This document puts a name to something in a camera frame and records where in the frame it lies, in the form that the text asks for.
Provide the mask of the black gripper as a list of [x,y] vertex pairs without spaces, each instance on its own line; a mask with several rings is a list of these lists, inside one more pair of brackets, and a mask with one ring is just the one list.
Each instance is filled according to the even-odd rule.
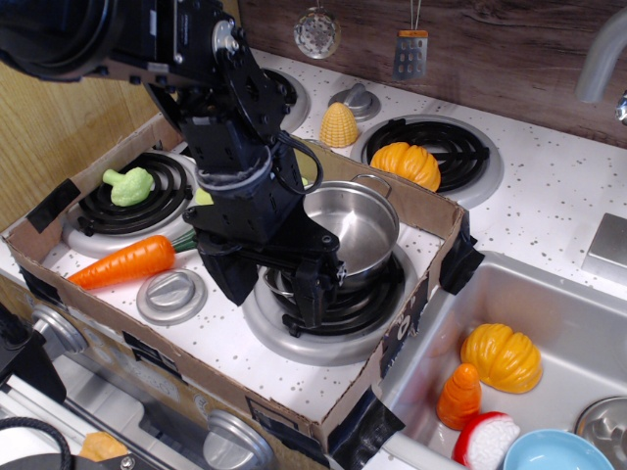
[[[343,284],[339,240],[306,214],[304,201],[322,182],[314,152],[300,141],[188,144],[196,181],[212,203],[189,211],[198,252],[219,289],[241,306],[259,265],[295,272],[294,298],[306,328],[317,328]],[[306,187],[296,155],[313,159]]]

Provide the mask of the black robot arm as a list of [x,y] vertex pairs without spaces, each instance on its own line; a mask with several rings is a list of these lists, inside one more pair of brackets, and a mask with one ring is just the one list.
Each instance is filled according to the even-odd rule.
[[241,304],[259,266],[283,271],[304,324],[321,324],[345,275],[339,241],[305,213],[284,90],[220,2],[5,1],[1,60],[42,80],[144,86],[212,197],[184,218],[220,289]]

